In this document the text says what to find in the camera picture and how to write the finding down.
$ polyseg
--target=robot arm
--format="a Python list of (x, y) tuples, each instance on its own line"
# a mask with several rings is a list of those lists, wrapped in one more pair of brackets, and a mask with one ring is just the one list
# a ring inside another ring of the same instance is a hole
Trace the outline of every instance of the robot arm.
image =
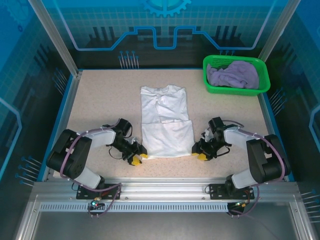
[[(259, 137), (248, 134), (235, 124), (225, 125), (220, 117), (211, 119), (209, 128), (211, 132), (203, 133), (203, 138), (192, 147), (192, 153), (198, 154), (198, 159), (208, 161), (216, 158), (219, 149), (232, 145), (247, 150), (249, 168), (228, 176), (225, 182), (230, 197), (237, 190), (275, 180), (282, 175), (280, 160)], [(278, 137), (271, 134), (264, 139), (276, 149), (284, 164), (284, 175), (288, 175), (291, 169)]]
[[(91, 149), (103, 145), (112, 146), (122, 152), (122, 159), (127, 160), (133, 166), (141, 164), (140, 159), (136, 155), (147, 157), (148, 154), (144, 146), (139, 144), (134, 138), (126, 138), (126, 135), (132, 128), (132, 125), (127, 120), (120, 119), (116, 126), (109, 129), (104, 129), (103, 127), (101, 131), (88, 133), (79, 139), (71, 150), (71, 154), (63, 169), (65, 176), (90, 189), (102, 189), (105, 186), (105, 179), (86, 167), (88, 154)], [(79, 133), (69, 129), (62, 132), (47, 158), (46, 165), (49, 168), (60, 172), (66, 154), (77, 136), (79, 136)]]

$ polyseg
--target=beige work surface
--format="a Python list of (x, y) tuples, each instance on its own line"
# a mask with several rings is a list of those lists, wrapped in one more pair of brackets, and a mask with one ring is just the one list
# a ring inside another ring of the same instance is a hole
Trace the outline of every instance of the beige work surface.
[[(266, 124), (257, 97), (211, 94), (203, 82), (203, 71), (196, 69), (168, 70), (84, 70), (79, 82), (67, 127), (81, 132), (112, 125), (118, 118), (133, 126), (133, 136), (142, 140), (140, 88), (164, 88), (168, 84), (185, 87), (189, 119), (194, 140), (208, 128), (214, 117), (235, 120), (251, 132), (267, 134)], [(231, 152), (211, 161), (196, 156), (146, 159), (139, 166), (113, 159), (109, 148), (101, 146), (90, 151), (86, 166), (103, 177), (226, 177), (248, 168), (247, 152), (236, 146)], [(118, 158), (116, 149), (111, 153)]]

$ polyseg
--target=purple cloth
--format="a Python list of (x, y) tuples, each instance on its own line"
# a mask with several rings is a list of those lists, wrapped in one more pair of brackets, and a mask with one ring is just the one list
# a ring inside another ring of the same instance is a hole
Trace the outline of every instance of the purple cloth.
[(258, 89), (259, 77), (256, 68), (245, 61), (234, 61), (226, 69), (206, 67), (206, 77), (212, 86), (228, 86), (240, 89)]

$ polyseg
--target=green basket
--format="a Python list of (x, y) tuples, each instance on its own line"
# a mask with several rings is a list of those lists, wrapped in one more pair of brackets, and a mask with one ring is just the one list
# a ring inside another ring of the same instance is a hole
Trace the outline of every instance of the green basket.
[[(233, 61), (245, 61), (251, 63), (259, 77), (259, 89), (234, 88), (224, 86), (212, 86), (207, 80), (207, 65), (210, 64), (213, 68), (218, 68), (223, 65), (229, 65)], [(209, 55), (203, 60), (203, 80), (206, 89), (211, 94), (232, 94), (243, 96), (256, 96), (260, 93), (265, 93), (270, 88), (270, 79), (266, 64), (254, 57), (245, 56), (226, 56), (226, 55)]]

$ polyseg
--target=gear graphic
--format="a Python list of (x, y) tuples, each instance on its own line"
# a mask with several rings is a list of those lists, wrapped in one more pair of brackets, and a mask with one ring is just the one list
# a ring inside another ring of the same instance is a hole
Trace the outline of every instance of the gear graphic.
[(149, 10), (150, 14), (164, 18), (168, 15), (173, 17), (174, 14), (180, 14), (180, 10), (185, 10), (186, 5), (190, 3), (191, 0), (142, 0), (144, 10)]
[(0, 0), (0, 7), (5, 6), (10, 16), (22, 25), (29, 16), (28, 0)]

